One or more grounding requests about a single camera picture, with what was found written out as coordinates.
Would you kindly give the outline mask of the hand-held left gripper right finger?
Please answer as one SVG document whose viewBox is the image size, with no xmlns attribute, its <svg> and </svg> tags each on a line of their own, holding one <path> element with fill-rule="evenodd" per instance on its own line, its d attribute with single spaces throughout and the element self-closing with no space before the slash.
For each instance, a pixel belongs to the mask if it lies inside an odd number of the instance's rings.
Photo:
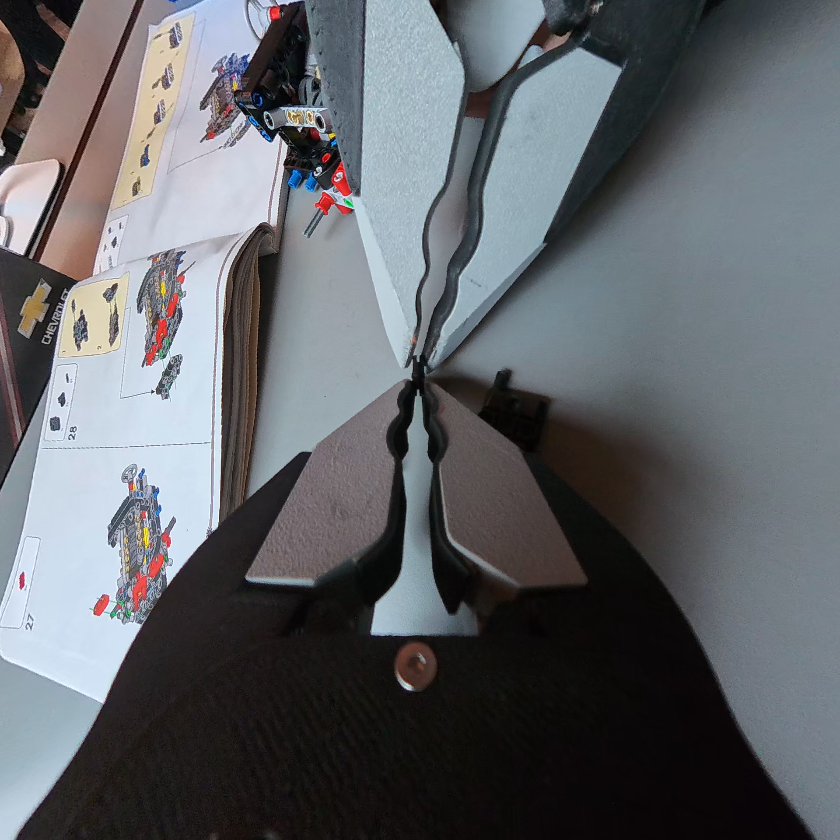
<svg viewBox="0 0 840 840">
<path fill-rule="evenodd" d="M 489 615 L 525 595 L 587 585 L 518 446 L 432 382 L 425 428 L 433 572 L 448 613 L 467 605 Z"/>
</svg>

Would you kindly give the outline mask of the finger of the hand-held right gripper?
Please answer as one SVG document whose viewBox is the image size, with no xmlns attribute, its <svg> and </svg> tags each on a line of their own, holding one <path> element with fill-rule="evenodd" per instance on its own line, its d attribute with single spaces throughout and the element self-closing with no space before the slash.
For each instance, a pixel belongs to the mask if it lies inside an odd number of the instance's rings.
<svg viewBox="0 0 840 840">
<path fill-rule="evenodd" d="M 429 323 L 427 364 L 446 360 L 541 253 L 622 73 L 568 45 L 498 89 L 469 174 L 465 232 Z"/>
<path fill-rule="evenodd" d="M 404 367 L 422 327 L 428 231 L 452 176 L 465 101 L 459 47 L 432 4 L 366 2 L 356 219 L 385 332 Z"/>
</svg>

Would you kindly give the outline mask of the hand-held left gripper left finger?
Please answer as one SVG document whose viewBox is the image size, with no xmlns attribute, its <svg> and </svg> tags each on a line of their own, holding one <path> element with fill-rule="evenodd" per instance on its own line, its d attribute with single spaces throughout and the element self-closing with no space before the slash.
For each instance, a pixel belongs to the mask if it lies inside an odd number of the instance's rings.
<svg viewBox="0 0 840 840">
<path fill-rule="evenodd" d="M 255 560 L 249 583 L 373 607 L 402 568 L 403 459 L 416 390 L 398 382 L 311 452 Z"/>
</svg>

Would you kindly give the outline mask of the red lego axle pin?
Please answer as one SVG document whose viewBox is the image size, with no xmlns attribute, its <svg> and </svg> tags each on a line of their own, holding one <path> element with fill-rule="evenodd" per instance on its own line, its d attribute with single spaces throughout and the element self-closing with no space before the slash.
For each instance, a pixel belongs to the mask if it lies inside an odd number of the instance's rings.
<svg viewBox="0 0 840 840">
<path fill-rule="evenodd" d="M 309 239 L 321 223 L 321 221 L 329 215 L 332 209 L 337 209 L 342 216 L 348 216 L 354 212 L 354 205 L 350 196 L 344 196 L 340 192 L 332 189 L 329 191 L 322 191 L 320 198 L 314 204 L 314 215 L 309 224 L 303 230 L 303 236 Z"/>
</svg>

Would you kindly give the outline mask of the partly built lego car chassis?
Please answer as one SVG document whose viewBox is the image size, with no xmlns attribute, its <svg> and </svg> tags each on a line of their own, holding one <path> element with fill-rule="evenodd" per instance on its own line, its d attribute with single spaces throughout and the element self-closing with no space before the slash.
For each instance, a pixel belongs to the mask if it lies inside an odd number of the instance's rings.
<svg viewBox="0 0 840 840">
<path fill-rule="evenodd" d="M 339 127 L 309 33 L 304 2 L 247 2 L 246 21 L 264 32 L 234 98 L 261 136 L 286 145 L 284 166 L 309 173 L 310 192 L 350 196 L 350 171 L 340 151 Z"/>
</svg>

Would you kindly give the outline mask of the open lego instruction booklet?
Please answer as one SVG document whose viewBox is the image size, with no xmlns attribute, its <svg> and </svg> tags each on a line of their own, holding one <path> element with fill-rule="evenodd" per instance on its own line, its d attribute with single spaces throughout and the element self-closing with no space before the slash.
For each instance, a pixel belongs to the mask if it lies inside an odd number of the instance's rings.
<svg viewBox="0 0 840 840">
<path fill-rule="evenodd" d="M 238 109 L 244 2 L 149 29 L 93 276 L 59 304 L 2 657 L 104 702 L 189 556 L 245 498 L 259 258 L 282 153 Z"/>
</svg>

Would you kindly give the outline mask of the black lego set box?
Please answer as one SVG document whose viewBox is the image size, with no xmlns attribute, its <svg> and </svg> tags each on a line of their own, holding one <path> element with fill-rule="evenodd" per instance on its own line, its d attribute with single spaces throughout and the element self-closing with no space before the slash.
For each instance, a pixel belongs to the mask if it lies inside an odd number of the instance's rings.
<svg viewBox="0 0 840 840">
<path fill-rule="evenodd" d="M 32 259 L 1 250 L 1 480 L 46 388 L 74 283 Z"/>
</svg>

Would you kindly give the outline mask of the white rounded tray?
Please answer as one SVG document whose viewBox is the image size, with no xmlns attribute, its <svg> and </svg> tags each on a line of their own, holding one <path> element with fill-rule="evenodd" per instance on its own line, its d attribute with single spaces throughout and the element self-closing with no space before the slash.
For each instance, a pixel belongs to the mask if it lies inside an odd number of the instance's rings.
<svg viewBox="0 0 840 840">
<path fill-rule="evenodd" d="M 56 159 L 14 164 L 1 174 L 1 246 L 32 256 L 64 167 Z"/>
</svg>

